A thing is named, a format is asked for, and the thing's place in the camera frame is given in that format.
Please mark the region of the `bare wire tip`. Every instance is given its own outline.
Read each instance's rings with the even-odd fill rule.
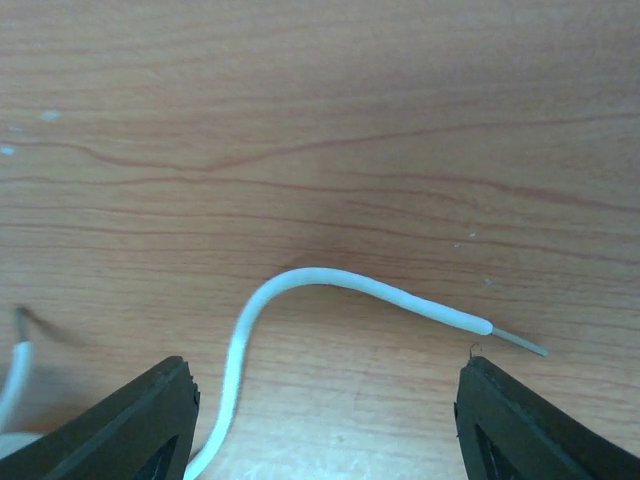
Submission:
[[[22,305],[16,307],[14,317],[16,321],[16,330],[18,331],[18,340],[20,342],[29,341],[29,310]]]
[[[493,332],[491,333],[493,333],[496,337],[500,337],[503,340],[506,340],[507,342],[514,343],[516,345],[519,345],[520,347],[526,348],[533,353],[537,353],[541,357],[546,357],[547,355],[549,355],[549,352],[545,348],[541,347],[540,345],[536,345],[529,340],[525,340],[522,337],[514,335],[513,333],[495,327],[493,329]]]

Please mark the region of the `wire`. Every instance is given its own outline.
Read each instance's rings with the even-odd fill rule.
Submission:
[[[24,311],[20,308],[16,309],[16,325],[20,342],[13,346],[13,361],[0,394],[0,433],[7,427],[31,373],[33,343],[28,340],[26,323]]]
[[[281,273],[267,281],[254,292],[238,317],[227,352],[227,363],[222,380],[222,394],[218,407],[218,418],[204,446],[193,460],[189,462],[189,465],[187,465],[184,480],[195,480],[195,478],[207,468],[220,450],[231,428],[242,384],[242,367],[244,364],[245,351],[249,337],[251,336],[251,330],[260,312],[275,296],[292,288],[304,285],[333,285],[358,290],[452,327],[461,328],[480,335],[489,335],[494,331],[491,322],[484,318],[416,297],[399,288],[344,270],[309,267]],[[513,335],[513,337],[521,340],[521,342],[516,343],[525,348],[532,349],[530,348],[531,346],[536,347],[536,349],[532,349],[536,353],[544,351],[540,347],[520,339],[515,335]]]
[[[499,328],[494,328],[493,334],[496,337],[502,338],[503,340],[519,345],[523,348],[526,348],[527,350],[531,350],[532,352],[537,353],[540,356],[546,357],[547,355],[549,355],[549,352],[547,352],[547,350],[542,348],[540,345],[536,345],[529,340],[520,338],[513,333],[505,332],[504,330],[500,330]]]
[[[494,333],[540,355],[547,354],[546,350],[538,345],[494,328],[491,322],[484,318],[416,297],[363,275],[320,267],[299,268],[281,273],[254,292],[238,317],[227,352],[218,418],[204,446],[187,465],[184,480],[195,480],[207,468],[220,450],[231,428],[242,384],[246,348],[260,312],[277,295],[305,285],[333,285],[358,290],[446,325],[479,335]],[[24,308],[20,307],[16,310],[16,326],[20,342],[13,347],[13,362],[0,396],[0,434],[6,427],[29,379],[33,344],[28,340],[27,316]]]
[[[0,460],[8,457],[13,452],[32,444],[42,438],[39,433],[16,432],[0,434]]]

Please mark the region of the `insulated wire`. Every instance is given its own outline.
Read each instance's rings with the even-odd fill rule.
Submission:
[[[28,339],[27,320],[20,308],[16,310],[16,326],[20,341],[13,346],[11,368],[0,394],[0,434],[4,432],[11,414],[20,401],[29,381],[33,361],[33,344]]]
[[[242,367],[244,364],[245,350],[249,342],[251,330],[260,312],[275,296],[292,288],[304,285],[333,285],[358,290],[452,327],[461,328],[480,335],[489,335],[494,332],[491,322],[484,318],[416,297],[399,288],[355,273],[319,267],[299,268],[281,273],[271,280],[268,280],[254,292],[238,317],[227,352],[227,363],[222,380],[222,394],[218,407],[218,418],[204,446],[193,460],[189,462],[189,465],[187,465],[184,480],[195,480],[205,468],[207,468],[218,453],[218,450],[220,450],[231,428],[242,384]],[[538,354],[545,352],[544,349],[537,345],[520,339],[515,335],[505,339],[509,341],[517,339],[519,342],[515,343],[529,348]]]
[[[260,312],[277,295],[304,285],[333,285],[357,290],[446,325],[479,335],[493,333],[539,355],[547,355],[546,350],[542,347],[512,333],[494,328],[491,322],[484,318],[416,297],[404,290],[363,275],[321,267],[299,268],[281,273],[268,280],[254,292],[238,317],[227,352],[218,418],[204,446],[187,465],[184,480],[195,480],[207,468],[220,450],[231,428],[242,384],[246,348]],[[25,310],[18,308],[16,310],[16,325],[20,342],[14,346],[13,362],[0,396],[0,433],[11,418],[29,379],[33,344],[27,338],[26,322]]]

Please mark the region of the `wooden surface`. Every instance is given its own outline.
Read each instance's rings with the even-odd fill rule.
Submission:
[[[244,301],[326,265],[551,355],[286,294],[205,478],[465,478],[474,342],[640,454],[640,4],[612,3],[0,2],[3,371],[12,305],[48,322],[15,426],[180,354],[201,445]]]

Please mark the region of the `white speck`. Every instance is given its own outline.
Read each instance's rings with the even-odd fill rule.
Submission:
[[[45,110],[40,115],[40,120],[44,120],[45,122],[53,122],[60,116],[60,112],[58,110]]]

